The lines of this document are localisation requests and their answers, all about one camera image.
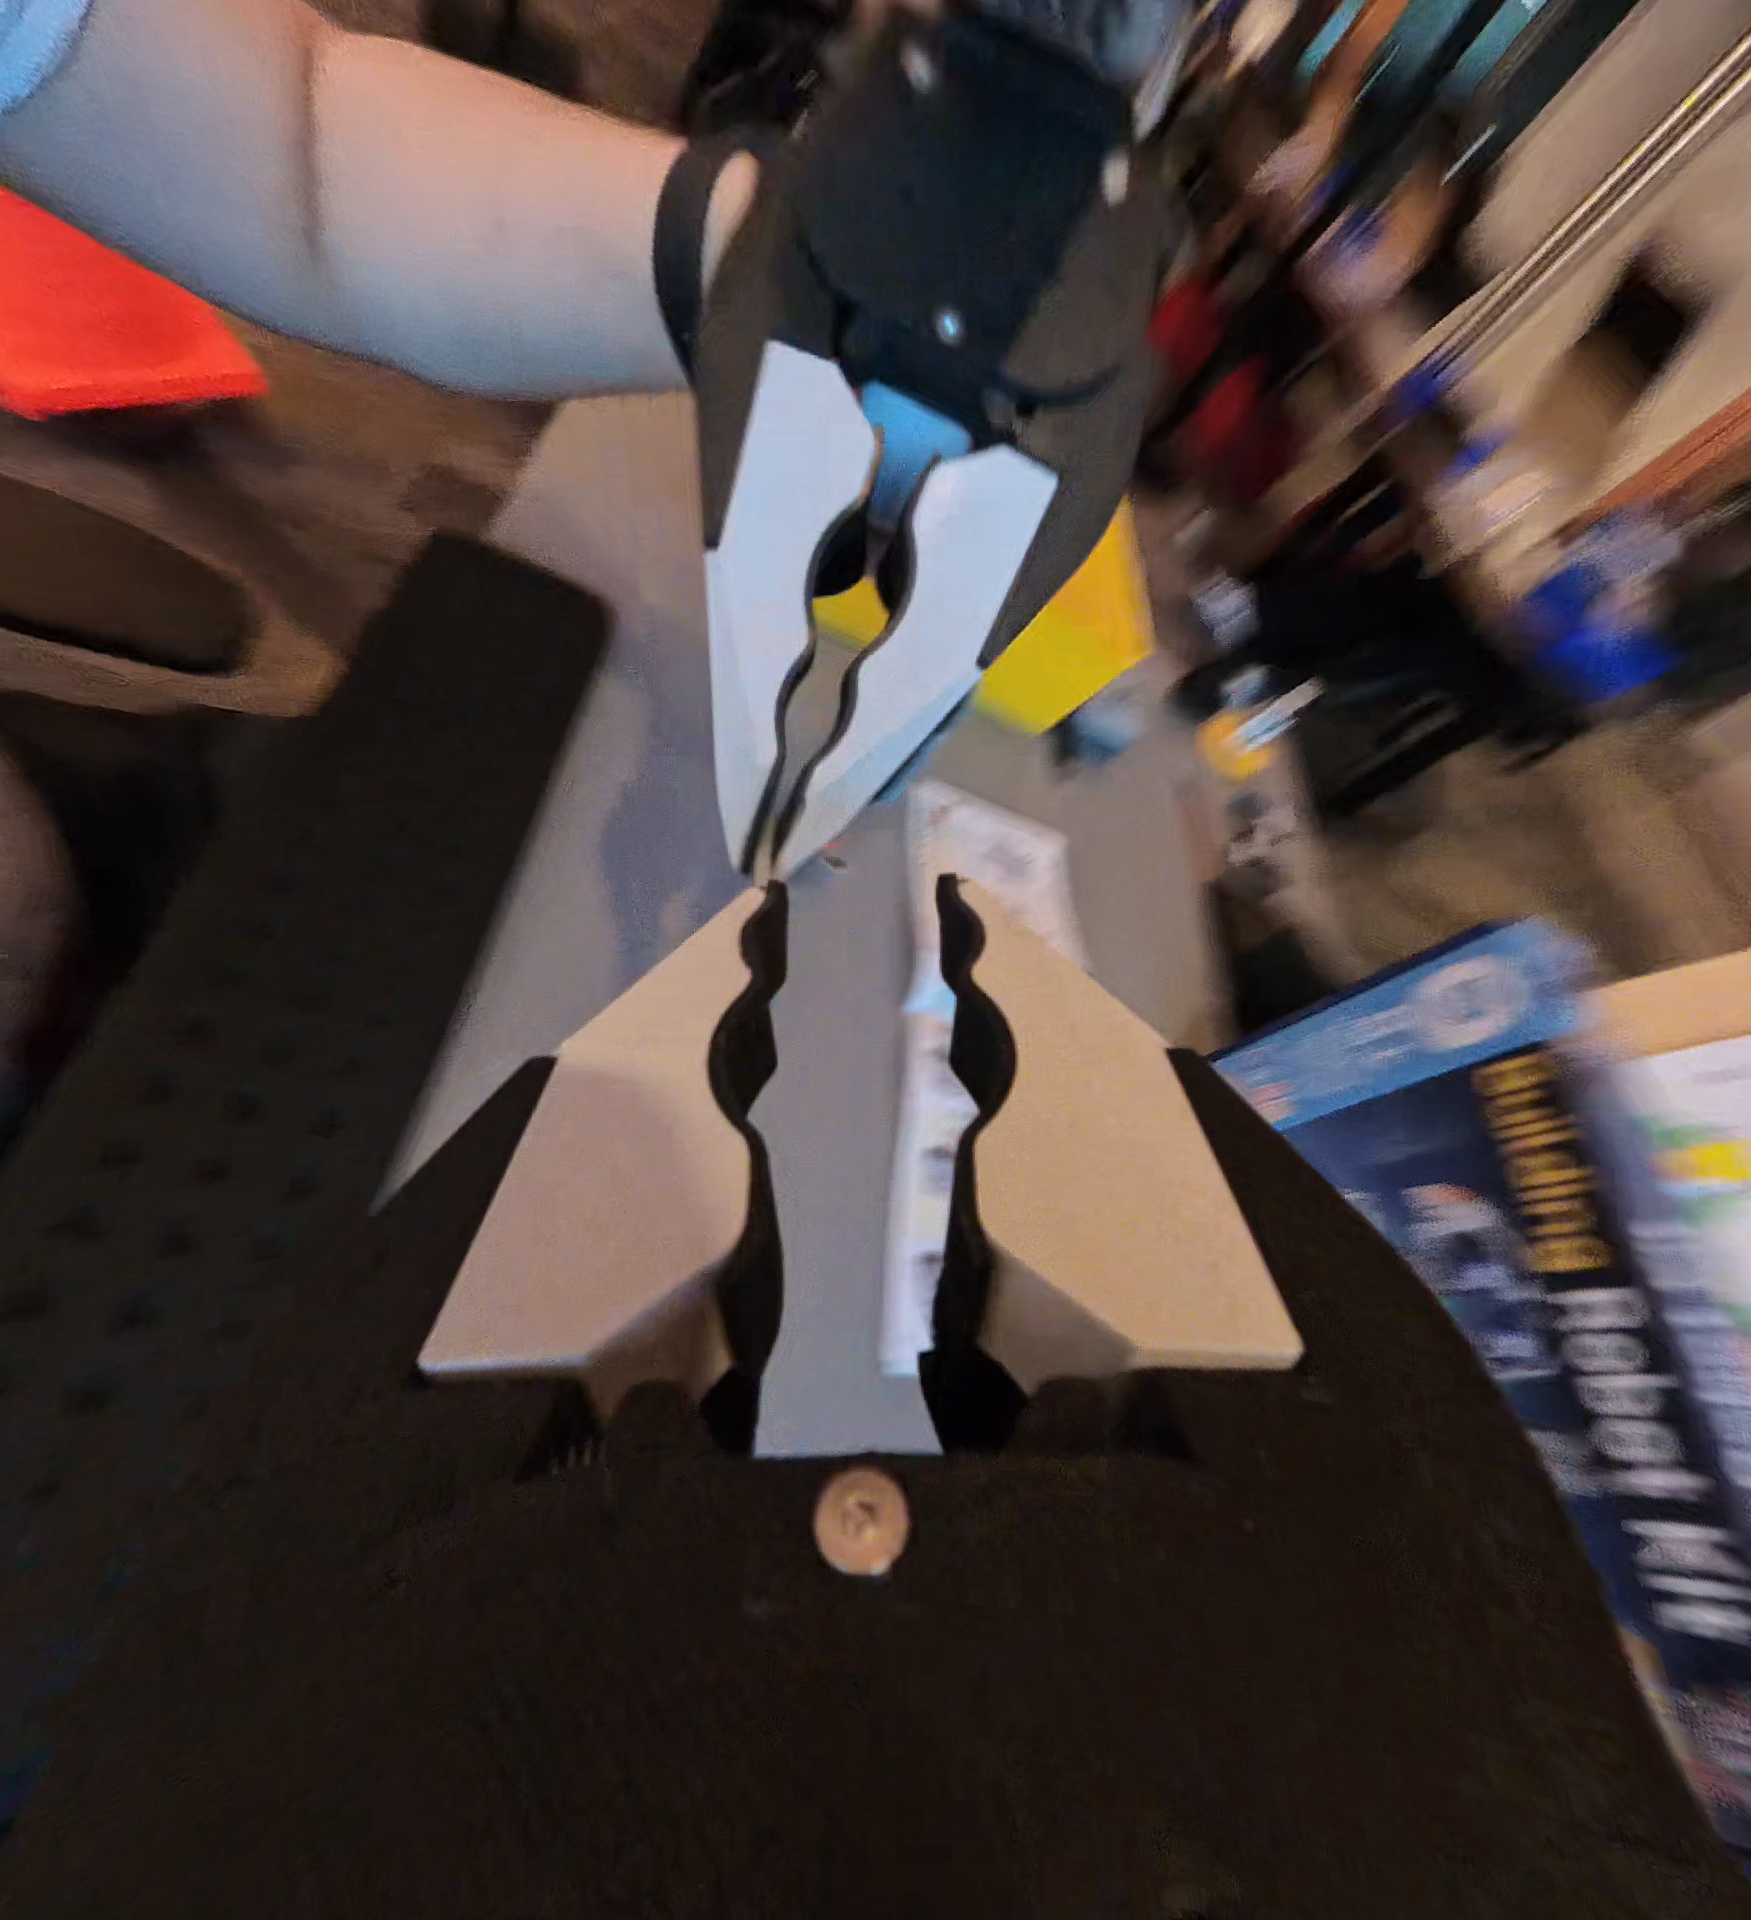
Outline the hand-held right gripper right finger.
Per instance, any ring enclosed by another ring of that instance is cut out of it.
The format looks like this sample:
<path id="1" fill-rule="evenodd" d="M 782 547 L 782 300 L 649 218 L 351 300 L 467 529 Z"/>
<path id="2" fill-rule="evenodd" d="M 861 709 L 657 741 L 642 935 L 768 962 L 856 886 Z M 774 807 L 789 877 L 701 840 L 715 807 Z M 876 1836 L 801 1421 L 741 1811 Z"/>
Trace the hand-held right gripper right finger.
<path id="1" fill-rule="evenodd" d="M 1294 1372 L 1305 1339 L 1182 1055 L 978 880 L 933 880 L 955 1145 L 920 1400 L 946 1456 L 1005 1451 L 1046 1386 Z"/>

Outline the person's left forearm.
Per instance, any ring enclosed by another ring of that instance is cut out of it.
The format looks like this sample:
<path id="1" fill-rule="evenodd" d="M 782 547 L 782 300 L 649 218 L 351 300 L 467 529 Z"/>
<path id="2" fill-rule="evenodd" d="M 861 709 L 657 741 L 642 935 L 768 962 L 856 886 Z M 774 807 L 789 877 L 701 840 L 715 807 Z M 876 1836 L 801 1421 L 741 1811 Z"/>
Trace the person's left forearm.
<path id="1" fill-rule="evenodd" d="M 93 5 L 0 184 L 269 331 L 498 399 L 681 389 L 676 142 L 313 5 Z"/>

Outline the orange flat sheet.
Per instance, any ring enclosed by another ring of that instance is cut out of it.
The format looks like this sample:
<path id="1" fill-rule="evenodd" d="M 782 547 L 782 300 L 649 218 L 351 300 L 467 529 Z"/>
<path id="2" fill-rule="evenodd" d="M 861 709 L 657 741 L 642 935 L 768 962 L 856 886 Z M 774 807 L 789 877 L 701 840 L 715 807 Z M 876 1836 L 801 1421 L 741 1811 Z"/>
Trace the orange flat sheet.
<path id="1" fill-rule="evenodd" d="M 265 391 L 214 307 L 0 188 L 0 411 L 50 420 Z"/>

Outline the yellow box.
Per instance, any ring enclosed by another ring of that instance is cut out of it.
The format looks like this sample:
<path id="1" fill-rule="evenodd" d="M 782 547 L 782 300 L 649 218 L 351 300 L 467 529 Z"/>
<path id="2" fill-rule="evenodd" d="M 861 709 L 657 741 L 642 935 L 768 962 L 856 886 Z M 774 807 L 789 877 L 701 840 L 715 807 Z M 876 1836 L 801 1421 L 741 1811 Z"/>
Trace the yellow box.
<path id="1" fill-rule="evenodd" d="M 861 695 L 955 695 L 1020 734 L 1046 734 L 1109 681 L 1151 662 L 1151 598 L 1131 502 L 1120 499 L 1087 558 L 1037 609 L 991 665 L 978 650 L 1005 612 L 1005 566 L 964 566 L 955 551 L 920 557 L 901 598 L 863 580 L 807 604 L 815 632 L 869 662 Z"/>

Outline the blue plastic piece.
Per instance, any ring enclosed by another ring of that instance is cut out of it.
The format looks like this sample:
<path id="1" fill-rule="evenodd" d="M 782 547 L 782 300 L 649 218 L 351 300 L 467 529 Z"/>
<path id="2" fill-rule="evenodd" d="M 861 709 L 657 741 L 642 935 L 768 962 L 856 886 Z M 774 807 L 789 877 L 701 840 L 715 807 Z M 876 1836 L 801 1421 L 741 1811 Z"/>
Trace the blue plastic piece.
<path id="1" fill-rule="evenodd" d="M 972 450 L 972 434 L 917 397 L 883 382 L 861 389 L 861 414 L 879 439 L 879 461 L 869 485 L 869 517 L 890 537 L 901 529 L 920 480 L 948 460 Z"/>

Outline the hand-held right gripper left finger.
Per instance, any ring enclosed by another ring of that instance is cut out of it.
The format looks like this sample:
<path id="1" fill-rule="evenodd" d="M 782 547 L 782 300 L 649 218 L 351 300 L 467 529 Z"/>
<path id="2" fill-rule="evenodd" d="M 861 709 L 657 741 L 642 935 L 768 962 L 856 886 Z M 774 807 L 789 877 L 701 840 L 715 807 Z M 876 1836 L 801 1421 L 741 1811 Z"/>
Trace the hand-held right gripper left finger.
<path id="1" fill-rule="evenodd" d="M 750 886 L 563 1042 L 422 1341 L 423 1380 L 566 1380 L 599 1423 L 668 1384 L 722 1451 L 753 1451 L 784 1303 L 753 1123 L 784 935 L 784 886 Z"/>

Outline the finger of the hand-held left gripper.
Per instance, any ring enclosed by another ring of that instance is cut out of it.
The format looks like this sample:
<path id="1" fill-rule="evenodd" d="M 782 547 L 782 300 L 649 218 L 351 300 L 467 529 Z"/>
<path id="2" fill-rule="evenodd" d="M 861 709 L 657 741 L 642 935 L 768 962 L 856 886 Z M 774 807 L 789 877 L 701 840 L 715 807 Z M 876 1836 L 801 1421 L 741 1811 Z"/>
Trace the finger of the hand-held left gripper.
<path id="1" fill-rule="evenodd" d="M 909 516 L 909 588 L 850 662 L 838 716 L 771 818 L 756 877 L 784 880 L 833 844 L 967 701 L 1053 485 L 1053 470 L 1015 449 L 926 470 Z"/>
<path id="2" fill-rule="evenodd" d="M 704 557 L 710 750 L 722 840 L 741 877 L 771 864 L 784 709 L 812 665 L 812 583 L 861 510 L 879 434 L 838 362 L 768 343 L 715 547 Z"/>

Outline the black perforated pad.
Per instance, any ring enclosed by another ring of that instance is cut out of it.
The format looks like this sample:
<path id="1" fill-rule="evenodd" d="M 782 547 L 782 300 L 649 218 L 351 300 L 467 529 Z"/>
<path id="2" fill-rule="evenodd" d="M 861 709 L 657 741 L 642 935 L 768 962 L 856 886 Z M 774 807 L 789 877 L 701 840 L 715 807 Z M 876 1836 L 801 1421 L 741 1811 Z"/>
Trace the black perforated pad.
<path id="1" fill-rule="evenodd" d="M 597 592 L 430 537 L 260 753 L 0 1166 L 0 1597 L 168 1480 L 366 1212 L 608 638 Z"/>

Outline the grey desk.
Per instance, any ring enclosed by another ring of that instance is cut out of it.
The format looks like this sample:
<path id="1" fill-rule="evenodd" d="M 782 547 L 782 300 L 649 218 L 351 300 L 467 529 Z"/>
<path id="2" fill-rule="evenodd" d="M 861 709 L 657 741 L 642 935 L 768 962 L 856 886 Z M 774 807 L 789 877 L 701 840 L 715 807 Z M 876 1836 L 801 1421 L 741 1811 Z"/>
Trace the grey desk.
<path id="1" fill-rule="evenodd" d="M 498 551 L 608 602 L 614 633 L 390 1186 L 736 891 L 710 782 L 691 439 L 684 397 L 566 402 L 489 525 Z M 1609 976 L 1751 946 L 1751 695 L 1701 719 L 1616 716 L 1528 771 L 1462 750 L 1332 831 L 1307 818 L 1294 750 L 1280 739 L 1259 798 L 1234 807 L 1162 711 L 1074 771 L 964 719 L 930 771 L 1064 836 L 1090 971 L 1197 1052 L 1234 1042 L 1234 945 L 1274 939 L 1332 990 L 1518 919 L 1577 931 Z M 912 967 L 901 807 L 869 814 L 789 899 L 782 1067 L 753 1106 L 784 1248 L 756 1451 L 926 1456 L 917 1384 L 879 1370 Z"/>

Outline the brown curved furniture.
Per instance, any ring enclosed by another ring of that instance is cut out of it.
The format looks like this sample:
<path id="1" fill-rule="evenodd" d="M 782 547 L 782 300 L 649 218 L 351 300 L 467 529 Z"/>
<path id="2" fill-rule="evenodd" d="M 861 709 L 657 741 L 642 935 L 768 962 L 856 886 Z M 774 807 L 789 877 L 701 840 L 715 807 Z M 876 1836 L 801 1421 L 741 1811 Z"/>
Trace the brown curved furniture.
<path id="1" fill-rule="evenodd" d="M 258 509 L 200 461 L 0 424 L 0 690 L 298 719 L 345 670 L 327 612 Z"/>

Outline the white instruction booklet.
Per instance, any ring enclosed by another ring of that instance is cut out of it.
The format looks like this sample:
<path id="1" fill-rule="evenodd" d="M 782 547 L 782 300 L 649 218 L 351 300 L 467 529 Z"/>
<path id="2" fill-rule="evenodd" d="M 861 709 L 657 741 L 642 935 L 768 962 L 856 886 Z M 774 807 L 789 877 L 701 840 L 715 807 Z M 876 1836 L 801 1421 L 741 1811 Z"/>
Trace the white instruction booklet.
<path id="1" fill-rule="evenodd" d="M 886 1193 L 879 1372 L 912 1380 L 955 1205 L 956 1142 L 977 1100 L 948 1067 L 956 997 L 938 957 L 938 877 L 977 880 L 1063 957 L 1082 962 L 1064 836 L 938 778 L 905 798 L 912 971 L 901 997 L 901 1094 Z"/>

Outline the cluttered shelf rack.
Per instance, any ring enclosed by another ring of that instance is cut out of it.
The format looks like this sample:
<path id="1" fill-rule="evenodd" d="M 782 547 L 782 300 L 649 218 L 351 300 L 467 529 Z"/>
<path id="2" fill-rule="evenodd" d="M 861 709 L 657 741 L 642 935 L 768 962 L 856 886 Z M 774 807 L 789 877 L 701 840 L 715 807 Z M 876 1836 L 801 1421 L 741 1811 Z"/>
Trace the cluttered shelf rack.
<path id="1" fill-rule="evenodd" d="M 1213 665 L 1357 819 L 1751 686 L 1751 5 L 1218 5 L 1141 478 Z"/>

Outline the blue magazine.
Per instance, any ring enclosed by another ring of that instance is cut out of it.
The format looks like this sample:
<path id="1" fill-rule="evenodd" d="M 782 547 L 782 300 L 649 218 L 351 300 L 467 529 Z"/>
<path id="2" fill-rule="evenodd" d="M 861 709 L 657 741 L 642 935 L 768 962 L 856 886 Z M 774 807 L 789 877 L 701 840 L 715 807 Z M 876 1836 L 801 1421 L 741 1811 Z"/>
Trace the blue magazine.
<path id="1" fill-rule="evenodd" d="M 1481 925 L 1213 1067 L 1462 1333 L 1751 1871 L 1751 1333 L 1655 1176 L 1585 998 L 1577 939 Z"/>

